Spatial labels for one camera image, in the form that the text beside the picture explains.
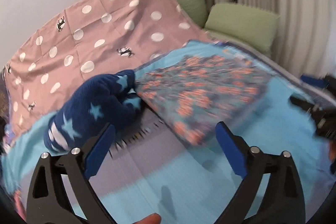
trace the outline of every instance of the orange flower pattern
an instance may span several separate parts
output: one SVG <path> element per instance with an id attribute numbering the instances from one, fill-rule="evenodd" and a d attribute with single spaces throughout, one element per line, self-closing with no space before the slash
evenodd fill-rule
<path id="1" fill-rule="evenodd" d="M 230 122 L 258 100 L 270 79 L 266 71 L 234 59 L 185 56 L 144 74 L 137 93 L 178 136 L 198 145 L 219 121 Z"/>

